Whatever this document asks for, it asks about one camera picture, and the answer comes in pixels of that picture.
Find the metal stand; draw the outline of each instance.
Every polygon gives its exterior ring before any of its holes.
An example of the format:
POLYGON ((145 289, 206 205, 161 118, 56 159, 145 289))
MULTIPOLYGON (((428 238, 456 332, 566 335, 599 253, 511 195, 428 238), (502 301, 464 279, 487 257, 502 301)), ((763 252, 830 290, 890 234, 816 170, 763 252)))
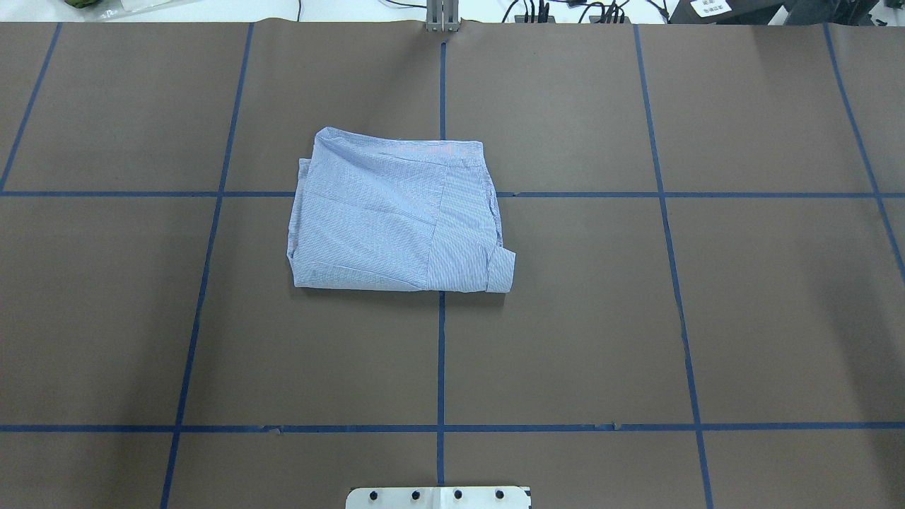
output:
POLYGON ((459 0, 427 0, 427 31, 458 32, 459 0))

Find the green object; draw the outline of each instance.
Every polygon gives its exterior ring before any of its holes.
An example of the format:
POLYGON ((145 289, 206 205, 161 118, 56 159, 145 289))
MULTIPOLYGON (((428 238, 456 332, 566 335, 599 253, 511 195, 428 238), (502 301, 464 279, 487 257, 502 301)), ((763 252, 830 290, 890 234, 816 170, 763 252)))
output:
POLYGON ((65 0, 67 4, 72 5, 76 9, 82 9, 89 5, 97 4, 100 0, 65 0))

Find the white label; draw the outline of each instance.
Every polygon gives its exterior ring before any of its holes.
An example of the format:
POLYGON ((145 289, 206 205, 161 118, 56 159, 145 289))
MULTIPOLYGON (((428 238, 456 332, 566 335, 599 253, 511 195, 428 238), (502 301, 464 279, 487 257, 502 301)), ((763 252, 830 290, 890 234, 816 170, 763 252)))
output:
POLYGON ((694 0, 691 2, 691 6, 694 7, 694 12, 702 18, 724 14, 732 10, 726 0, 694 0))

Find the striped shirt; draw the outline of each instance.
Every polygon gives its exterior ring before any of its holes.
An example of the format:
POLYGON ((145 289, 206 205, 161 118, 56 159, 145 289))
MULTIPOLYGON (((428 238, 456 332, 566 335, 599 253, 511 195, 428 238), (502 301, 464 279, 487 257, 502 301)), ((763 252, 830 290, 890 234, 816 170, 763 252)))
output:
POLYGON ((296 286, 507 293, 515 253, 479 141, 334 128, 299 161, 287 256, 296 286))

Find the white metal plate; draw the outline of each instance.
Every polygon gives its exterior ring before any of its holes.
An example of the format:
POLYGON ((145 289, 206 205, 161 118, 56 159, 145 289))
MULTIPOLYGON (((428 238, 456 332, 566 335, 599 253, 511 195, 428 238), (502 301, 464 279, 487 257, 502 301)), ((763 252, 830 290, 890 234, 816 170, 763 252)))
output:
POLYGON ((531 488, 446 486, 357 488, 346 509, 530 509, 531 488))

